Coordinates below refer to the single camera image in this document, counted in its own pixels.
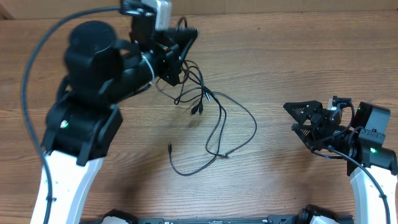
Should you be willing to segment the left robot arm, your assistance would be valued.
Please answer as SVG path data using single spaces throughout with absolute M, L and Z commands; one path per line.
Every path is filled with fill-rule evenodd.
M 156 29 L 134 19 L 130 39 L 102 21 L 75 27 L 65 52 L 68 73 L 45 119 L 39 145 L 40 187 L 32 223 L 79 223 L 88 192 L 123 117 L 118 104 L 147 90 L 155 78 L 180 83 L 182 63 L 198 31 Z

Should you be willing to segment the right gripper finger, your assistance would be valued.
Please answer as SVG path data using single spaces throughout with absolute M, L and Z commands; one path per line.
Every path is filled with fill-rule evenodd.
M 314 146 L 313 127 L 311 125 L 293 124 L 291 129 L 296 133 L 305 146 Z
M 316 113 L 321 112 L 323 105 L 319 101 L 304 101 L 296 103 L 285 103 L 283 108 L 298 123 L 304 123 L 311 119 Z

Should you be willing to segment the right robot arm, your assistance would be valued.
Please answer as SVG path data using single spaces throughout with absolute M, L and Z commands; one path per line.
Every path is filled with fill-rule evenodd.
M 383 146 L 391 115 L 387 108 L 334 96 L 324 108 L 319 101 L 285 103 L 295 120 L 292 131 L 314 155 L 344 160 L 353 188 L 355 217 L 343 218 L 314 205 L 295 223 L 397 223 L 397 154 Z

